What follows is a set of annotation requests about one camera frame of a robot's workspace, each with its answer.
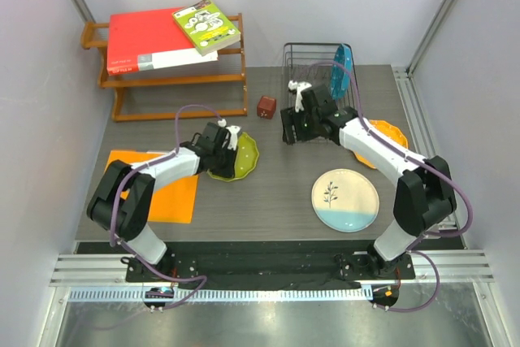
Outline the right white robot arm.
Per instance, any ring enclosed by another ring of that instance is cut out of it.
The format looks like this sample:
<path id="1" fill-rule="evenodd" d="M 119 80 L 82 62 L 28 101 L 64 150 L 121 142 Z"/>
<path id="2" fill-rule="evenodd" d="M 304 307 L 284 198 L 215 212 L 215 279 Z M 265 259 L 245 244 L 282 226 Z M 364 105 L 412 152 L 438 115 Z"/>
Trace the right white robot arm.
<path id="1" fill-rule="evenodd" d="M 323 85 L 291 80 L 288 91 L 296 98 L 280 112 L 286 144 L 327 139 L 367 158 L 395 186 L 394 220 L 369 245 L 366 259 L 373 276 L 388 276 L 419 237 L 456 210 L 448 163 L 398 145 L 355 108 L 339 108 Z"/>

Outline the blue dotted plate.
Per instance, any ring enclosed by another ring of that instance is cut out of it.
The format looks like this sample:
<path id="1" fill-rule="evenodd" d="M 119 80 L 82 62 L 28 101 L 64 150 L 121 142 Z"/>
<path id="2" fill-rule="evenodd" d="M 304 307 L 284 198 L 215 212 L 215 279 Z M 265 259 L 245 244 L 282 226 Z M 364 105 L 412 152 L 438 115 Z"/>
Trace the blue dotted plate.
<path id="1" fill-rule="evenodd" d="M 331 96 L 335 100 L 345 97 L 349 90 L 350 73 L 353 69 L 353 55 L 350 46 L 340 44 L 331 66 Z"/>

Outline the orange dotted plate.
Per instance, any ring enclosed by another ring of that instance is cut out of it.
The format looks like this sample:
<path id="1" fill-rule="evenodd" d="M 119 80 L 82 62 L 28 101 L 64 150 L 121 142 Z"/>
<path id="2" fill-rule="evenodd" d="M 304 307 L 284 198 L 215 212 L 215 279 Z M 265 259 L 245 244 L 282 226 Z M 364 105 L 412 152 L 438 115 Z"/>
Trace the orange dotted plate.
<path id="1" fill-rule="evenodd" d="M 369 122 L 374 128 L 376 128 L 385 136 L 389 137 L 391 140 L 395 141 L 398 145 L 406 149 L 409 148 L 409 142 L 407 137 L 397 126 L 394 126 L 385 120 L 370 119 Z M 365 157 L 362 157 L 360 154 L 357 153 L 353 154 L 356 160 L 358 160 L 360 163 L 364 164 L 365 166 L 373 170 L 376 170 L 376 166 L 374 166 Z"/>

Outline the green dotted plate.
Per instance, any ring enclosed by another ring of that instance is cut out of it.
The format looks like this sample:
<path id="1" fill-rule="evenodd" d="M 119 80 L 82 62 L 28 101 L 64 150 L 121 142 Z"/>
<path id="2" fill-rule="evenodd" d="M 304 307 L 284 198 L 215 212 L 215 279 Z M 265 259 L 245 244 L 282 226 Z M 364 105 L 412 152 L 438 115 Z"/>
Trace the green dotted plate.
<path id="1" fill-rule="evenodd" d="M 247 132 L 243 132 L 238 136 L 232 176 L 224 177 L 222 173 L 215 174 L 212 171 L 208 171 L 207 175 L 212 179 L 224 182 L 243 180 L 256 168 L 259 156 L 256 141 Z"/>

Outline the white blue leaf plate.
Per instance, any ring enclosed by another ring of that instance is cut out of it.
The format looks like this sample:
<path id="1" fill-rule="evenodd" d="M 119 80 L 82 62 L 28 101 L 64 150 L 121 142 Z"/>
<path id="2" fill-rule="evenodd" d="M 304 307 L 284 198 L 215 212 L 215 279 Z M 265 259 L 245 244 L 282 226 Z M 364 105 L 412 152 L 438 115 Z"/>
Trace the white blue leaf plate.
<path id="1" fill-rule="evenodd" d="M 318 219 L 343 233 L 368 228 L 379 213 L 375 186 L 362 174 L 349 169 L 323 173 L 313 184 L 310 200 Z"/>

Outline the black wire dish rack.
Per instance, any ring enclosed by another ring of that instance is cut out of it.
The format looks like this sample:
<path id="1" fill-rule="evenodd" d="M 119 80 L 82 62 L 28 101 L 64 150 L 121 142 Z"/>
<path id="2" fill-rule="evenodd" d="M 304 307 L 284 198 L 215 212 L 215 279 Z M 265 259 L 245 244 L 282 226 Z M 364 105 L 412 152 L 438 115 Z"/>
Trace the black wire dish rack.
<path id="1" fill-rule="evenodd" d="M 283 97 L 281 109 L 295 105 L 296 96 L 288 91 L 288 82 L 307 81 L 312 85 L 323 85 L 331 93 L 331 74 L 334 55 L 340 44 L 347 43 L 316 43 L 289 42 L 284 45 L 283 61 Z M 357 79 L 353 57 L 353 69 L 350 73 L 349 90 L 345 97 L 335 100 L 339 109 L 357 106 L 352 83 Z"/>

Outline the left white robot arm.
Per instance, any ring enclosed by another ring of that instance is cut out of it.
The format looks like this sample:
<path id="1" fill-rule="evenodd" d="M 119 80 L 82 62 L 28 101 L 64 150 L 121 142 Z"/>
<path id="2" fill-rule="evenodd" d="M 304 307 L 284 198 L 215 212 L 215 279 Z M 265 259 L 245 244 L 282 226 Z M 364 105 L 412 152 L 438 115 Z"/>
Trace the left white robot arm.
<path id="1" fill-rule="evenodd" d="M 241 128 L 223 120 L 208 123 L 203 132 L 172 151 L 139 164 L 115 160 L 105 170 L 86 209 L 86 215 L 120 239 L 145 262 L 145 272 L 157 281 L 173 270 L 166 243 L 148 225 L 153 195 L 177 180 L 202 172 L 234 174 Z"/>

